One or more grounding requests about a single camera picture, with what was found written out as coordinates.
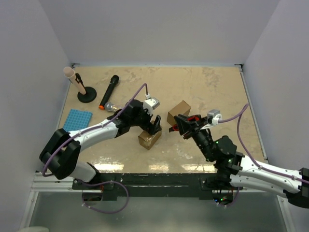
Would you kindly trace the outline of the red black utility knife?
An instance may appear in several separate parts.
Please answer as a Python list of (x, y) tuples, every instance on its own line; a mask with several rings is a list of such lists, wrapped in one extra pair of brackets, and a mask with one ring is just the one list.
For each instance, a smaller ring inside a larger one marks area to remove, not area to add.
[(178, 131), (180, 135), (189, 132), (196, 126), (196, 121), (201, 119), (200, 115), (184, 116), (178, 115), (174, 117), (176, 124), (169, 128), (169, 132)]

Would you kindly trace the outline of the taped cardboard box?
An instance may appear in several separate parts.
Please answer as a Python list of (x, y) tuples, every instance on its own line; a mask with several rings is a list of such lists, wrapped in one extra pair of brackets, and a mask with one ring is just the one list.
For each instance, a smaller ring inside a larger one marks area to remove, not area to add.
[(138, 136), (139, 144), (147, 150), (150, 150), (161, 137), (161, 134), (162, 131), (157, 132), (155, 135), (150, 135), (148, 132), (143, 131)]

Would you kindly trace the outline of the small cardboard box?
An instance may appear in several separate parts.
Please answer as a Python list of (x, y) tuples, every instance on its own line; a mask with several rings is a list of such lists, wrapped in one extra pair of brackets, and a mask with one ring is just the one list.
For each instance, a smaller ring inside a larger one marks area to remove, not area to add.
[(167, 123), (171, 126), (176, 124), (176, 121), (174, 119), (175, 116), (178, 116), (179, 114), (188, 116), (191, 110), (191, 106), (185, 102), (181, 101), (179, 104), (174, 106), (171, 110), (168, 111), (167, 114)]

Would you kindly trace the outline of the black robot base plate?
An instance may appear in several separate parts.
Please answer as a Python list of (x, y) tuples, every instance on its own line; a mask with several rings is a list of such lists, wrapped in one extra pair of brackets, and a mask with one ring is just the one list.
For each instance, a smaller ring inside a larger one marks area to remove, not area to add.
[(173, 197), (212, 200), (237, 192), (229, 183), (215, 183), (215, 173), (99, 173), (89, 184), (73, 181), (74, 190), (90, 193), (97, 190), (104, 201), (118, 197)]

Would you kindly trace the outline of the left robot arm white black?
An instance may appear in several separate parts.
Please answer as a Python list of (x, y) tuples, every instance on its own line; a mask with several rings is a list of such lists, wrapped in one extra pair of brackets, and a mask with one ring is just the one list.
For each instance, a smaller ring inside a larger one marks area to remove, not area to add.
[(162, 130), (161, 116), (156, 116), (155, 120), (152, 116), (159, 105), (156, 98), (132, 100), (94, 126), (69, 132), (56, 130), (39, 156), (44, 169), (50, 170), (58, 180), (72, 177), (81, 180), (88, 189), (96, 189), (100, 184), (99, 171), (89, 163), (79, 162), (79, 154), (97, 143), (122, 136), (132, 127), (156, 135)]

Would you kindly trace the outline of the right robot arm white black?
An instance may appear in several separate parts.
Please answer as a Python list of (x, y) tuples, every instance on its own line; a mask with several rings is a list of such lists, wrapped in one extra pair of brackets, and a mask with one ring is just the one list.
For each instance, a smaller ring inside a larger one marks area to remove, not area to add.
[(300, 208), (309, 206), (309, 170), (290, 170), (262, 163), (237, 151), (237, 146), (224, 135), (213, 140), (210, 119), (175, 116), (170, 131), (178, 131), (184, 139), (192, 138), (206, 161), (213, 162), (216, 177), (209, 182), (214, 189), (248, 187), (275, 193)]

